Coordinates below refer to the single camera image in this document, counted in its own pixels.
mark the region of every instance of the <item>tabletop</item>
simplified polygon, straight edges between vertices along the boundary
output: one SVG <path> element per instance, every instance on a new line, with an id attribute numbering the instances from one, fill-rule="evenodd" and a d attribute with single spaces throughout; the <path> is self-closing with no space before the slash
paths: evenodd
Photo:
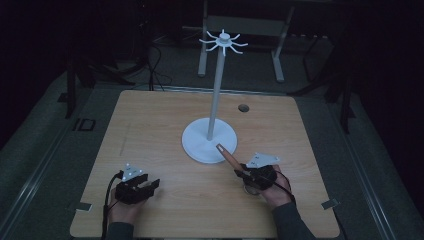
<path id="1" fill-rule="evenodd" d="M 226 161 L 203 164 L 184 151 L 181 136 L 192 121 L 209 117 L 210 93 L 123 91 L 117 102 L 77 211 L 74 237 L 101 235 L 107 185 L 126 163 L 160 186 L 143 206 L 134 237 L 274 238 L 270 209 L 245 193 Z M 238 109 L 249 106 L 248 112 Z M 337 237 L 339 228 L 296 102 L 291 97 L 221 94 L 217 117 L 237 134 L 241 163 L 256 153 L 278 156 L 290 179 L 299 213 L 316 237 Z"/>

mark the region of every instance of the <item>white pole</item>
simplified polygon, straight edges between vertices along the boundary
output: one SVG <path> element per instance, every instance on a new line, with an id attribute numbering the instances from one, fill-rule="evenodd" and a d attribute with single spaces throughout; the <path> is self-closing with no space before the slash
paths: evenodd
<path id="1" fill-rule="evenodd" d="M 211 115 L 209 117 L 209 128 L 208 128 L 208 136 L 207 136 L 208 141 L 211 141 L 213 139 L 213 130 L 215 127 L 216 112 L 218 110 L 219 92 L 221 89 L 222 73 L 224 72 L 224 63 L 225 63 L 225 56 L 223 51 L 224 49 L 222 47 L 219 47 L 218 60 L 216 62 L 216 71 L 215 71 L 215 83 L 213 87 Z"/>

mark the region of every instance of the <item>gray carpet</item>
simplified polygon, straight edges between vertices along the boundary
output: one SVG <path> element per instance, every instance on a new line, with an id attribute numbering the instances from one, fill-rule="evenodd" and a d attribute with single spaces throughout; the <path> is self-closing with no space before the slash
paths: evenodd
<path id="1" fill-rule="evenodd" d="M 310 40 L 305 38 L 287 40 L 281 58 L 286 77 L 283 84 L 274 80 L 268 51 L 246 48 L 239 49 L 245 52 L 243 55 L 229 54 L 222 89 L 284 94 L 306 86 L 308 81 L 302 66 L 302 55 L 309 44 Z M 308 57 L 311 75 L 316 74 L 331 49 L 326 41 L 319 44 Z M 158 46 L 161 58 L 156 70 L 161 74 L 157 76 L 163 85 L 170 83 L 170 86 L 178 87 L 212 88 L 216 52 L 209 56 L 206 76 L 198 78 L 199 45 L 187 42 L 186 45 L 175 47 L 165 46 L 162 42 Z M 151 61 L 158 59 L 158 56 L 158 52 L 152 50 Z M 134 89 L 146 90 L 148 77 L 148 71 L 144 70 L 128 79 L 137 83 Z M 66 105 L 56 101 L 60 93 L 66 91 L 65 86 L 65 76 L 51 85 L 0 153 L 1 216 L 5 216 L 12 207 L 21 186 L 45 153 L 54 153 L 38 191 L 13 229 L 12 239 L 71 237 L 72 207 L 82 195 L 119 93 L 128 88 L 104 81 L 99 81 L 93 90 L 79 88 L 79 108 L 73 119 L 65 120 Z M 394 236 L 397 239 L 424 239 L 423 220 L 400 182 L 359 99 L 356 96 L 352 99 L 351 108 L 356 118 L 349 120 L 351 133 L 347 136 L 337 122 L 340 104 L 325 103 L 322 97 L 324 91 L 325 87 L 322 87 L 304 97 L 297 97 L 296 102 L 329 196 L 341 202 L 334 211 L 347 239 L 390 239 L 381 236 L 375 223 L 369 200 L 355 171 L 355 158 L 365 168 Z M 94 131 L 72 131 L 76 118 L 95 119 Z M 65 129 L 65 134 L 56 147 L 56 136 L 62 129 Z"/>

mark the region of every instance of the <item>white mug tree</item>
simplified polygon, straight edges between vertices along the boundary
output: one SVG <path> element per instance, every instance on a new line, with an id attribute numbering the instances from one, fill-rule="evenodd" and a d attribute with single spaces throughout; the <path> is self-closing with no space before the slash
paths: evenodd
<path id="1" fill-rule="evenodd" d="M 216 150 L 217 144 L 225 146 L 230 153 L 234 153 L 237 147 L 237 135 L 234 129 L 228 123 L 216 118 L 226 49 L 229 47 L 235 53 L 242 54 L 242 52 L 235 50 L 233 45 L 243 47 L 247 46 L 247 43 L 238 44 L 233 42 L 240 34 L 231 38 L 224 30 L 219 34 L 219 37 L 212 36 L 209 32 L 207 34 L 215 40 L 200 41 L 203 43 L 215 43 L 215 46 L 206 51 L 212 51 L 219 47 L 210 117 L 197 119 L 190 123 L 183 132 L 182 145 L 186 153 L 194 160 L 201 163 L 218 163 L 225 159 Z"/>

